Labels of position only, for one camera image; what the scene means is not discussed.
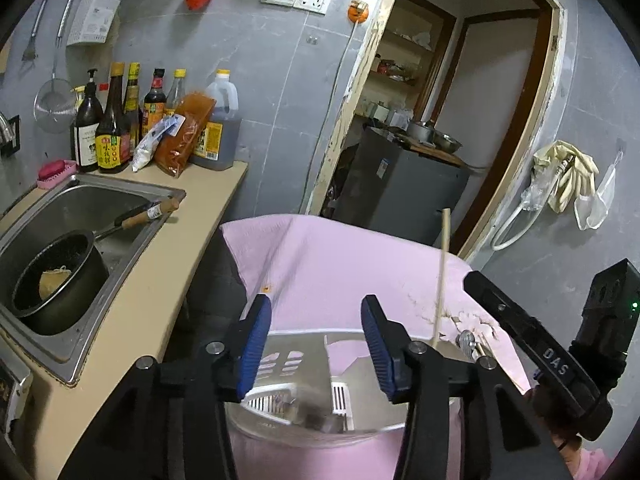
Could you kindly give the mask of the person's right hand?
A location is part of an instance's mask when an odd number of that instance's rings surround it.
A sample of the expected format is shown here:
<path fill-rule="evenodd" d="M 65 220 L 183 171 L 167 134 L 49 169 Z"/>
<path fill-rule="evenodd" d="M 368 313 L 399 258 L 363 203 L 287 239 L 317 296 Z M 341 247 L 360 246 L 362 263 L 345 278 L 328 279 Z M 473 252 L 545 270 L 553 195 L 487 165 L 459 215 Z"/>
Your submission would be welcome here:
<path fill-rule="evenodd" d="M 532 406 L 538 419 L 548 429 L 565 466 L 575 478 L 580 466 L 582 438 L 570 430 L 570 427 L 567 426 L 568 418 L 562 414 L 562 408 L 557 408 L 553 404 L 552 395 L 542 385 L 529 389 L 524 394 L 524 399 Z"/>

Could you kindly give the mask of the person's pink sleeve forearm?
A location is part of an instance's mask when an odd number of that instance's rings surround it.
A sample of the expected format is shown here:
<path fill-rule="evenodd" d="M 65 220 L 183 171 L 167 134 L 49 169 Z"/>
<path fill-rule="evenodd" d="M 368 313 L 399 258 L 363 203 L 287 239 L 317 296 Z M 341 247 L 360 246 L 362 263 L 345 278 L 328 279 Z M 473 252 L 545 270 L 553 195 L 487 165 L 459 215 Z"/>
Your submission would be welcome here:
<path fill-rule="evenodd" d="M 580 448 L 576 452 L 576 460 L 577 463 L 572 469 L 575 480 L 599 480 L 612 464 L 612 460 L 605 455 L 602 448 L 596 450 Z"/>

